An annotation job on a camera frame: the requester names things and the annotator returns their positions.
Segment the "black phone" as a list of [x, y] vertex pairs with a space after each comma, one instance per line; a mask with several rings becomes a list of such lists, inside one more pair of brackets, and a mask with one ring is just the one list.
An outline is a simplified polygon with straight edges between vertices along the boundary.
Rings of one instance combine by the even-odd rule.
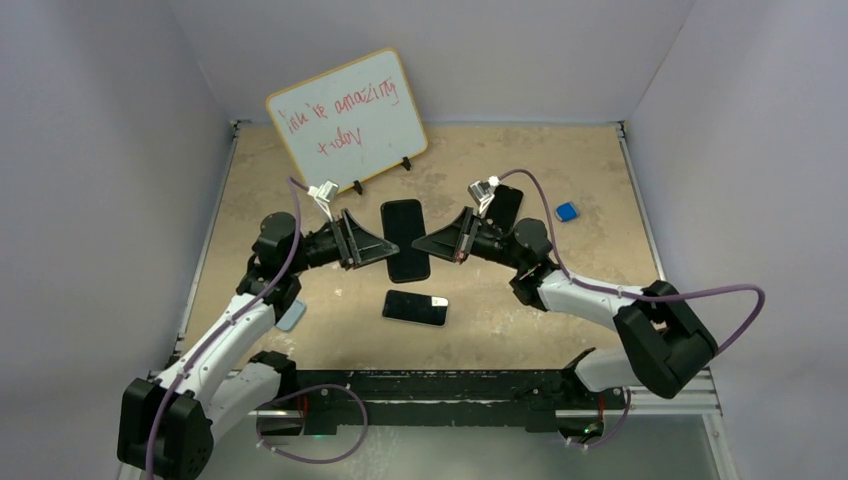
[[399, 252], [387, 260], [389, 279], [396, 284], [426, 280], [431, 273], [429, 256], [412, 247], [426, 234], [421, 202], [401, 199], [385, 202], [380, 208], [384, 238]]

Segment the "black phone case with cutout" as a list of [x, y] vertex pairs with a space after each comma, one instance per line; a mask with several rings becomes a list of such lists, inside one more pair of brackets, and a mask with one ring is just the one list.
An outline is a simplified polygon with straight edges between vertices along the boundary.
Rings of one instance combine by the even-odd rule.
[[484, 219], [498, 231], [508, 233], [517, 220], [523, 198], [524, 193], [520, 189], [504, 184], [498, 185]]

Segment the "silver-edged black-screen phone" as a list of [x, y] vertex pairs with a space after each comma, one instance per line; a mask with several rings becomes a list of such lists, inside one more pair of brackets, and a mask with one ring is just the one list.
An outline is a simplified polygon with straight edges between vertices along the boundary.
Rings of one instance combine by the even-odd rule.
[[443, 327], [446, 324], [449, 301], [444, 297], [388, 290], [382, 317], [420, 325]]

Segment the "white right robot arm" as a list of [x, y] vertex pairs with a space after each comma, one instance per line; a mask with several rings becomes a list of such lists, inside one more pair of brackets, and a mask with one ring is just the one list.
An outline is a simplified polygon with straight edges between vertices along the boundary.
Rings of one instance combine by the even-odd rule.
[[448, 226], [413, 241], [414, 249], [461, 264], [476, 256], [513, 268], [510, 281], [520, 303], [546, 312], [573, 315], [615, 332], [617, 350], [588, 349], [569, 365], [561, 381], [564, 399], [584, 407], [600, 391], [642, 385], [671, 399], [717, 356], [718, 344], [668, 282], [647, 287], [617, 286], [565, 274], [552, 259], [553, 245], [543, 221], [519, 220], [503, 232], [471, 208]]

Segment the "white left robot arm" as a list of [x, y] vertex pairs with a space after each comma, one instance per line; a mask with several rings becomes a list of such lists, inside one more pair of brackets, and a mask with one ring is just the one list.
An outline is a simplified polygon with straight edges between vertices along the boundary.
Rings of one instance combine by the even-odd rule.
[[118, 460], [149, 477], [195, 479], [215, 443], [250, 411], [267, 403], [284, 409], [323, 390], [321, 384], [302, 386], [295, 362], [279, 352], [262, 351], [237, 375], [231, 371], [295, 305], [301, 272], [333, 262], [356, 269], [399, 250], [362, 228], [347, 210], [308, 234], [302, 234], [297, 215], [268, 215], [225, 312], [170, 367], [125, 389]]

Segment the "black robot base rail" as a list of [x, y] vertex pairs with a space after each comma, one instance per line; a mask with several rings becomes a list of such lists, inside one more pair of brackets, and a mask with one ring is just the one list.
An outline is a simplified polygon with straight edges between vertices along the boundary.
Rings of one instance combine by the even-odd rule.
[[510, 427], [590, 439], [625, 395], [582, 386], [573, 365], [519, 370], [302, 370], [287, 355], [261, 351], [249, 365], [282, 375], [263, 410], [295, 417], [291, 433], [334, 435], [342, 426]]

